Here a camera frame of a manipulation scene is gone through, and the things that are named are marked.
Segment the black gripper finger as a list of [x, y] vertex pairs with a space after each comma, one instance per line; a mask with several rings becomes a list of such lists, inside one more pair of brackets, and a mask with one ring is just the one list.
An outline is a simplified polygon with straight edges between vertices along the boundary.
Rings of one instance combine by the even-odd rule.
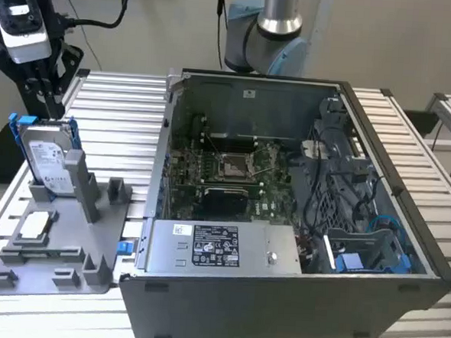
[[50, 58], [50, 89], [48, 111], [50, 116], [63, 117], [65, 106], [62, 103], [79, 64], [84, 57], [83, 51], [71, 44], [60, 44], [54, 57]]
[[18, 88], [21, 100], [29, 114], [49, 115], [46, 104], [47, 78], [45, 59], [15, 63], [8, 51], [0, 45], [0, 71]]

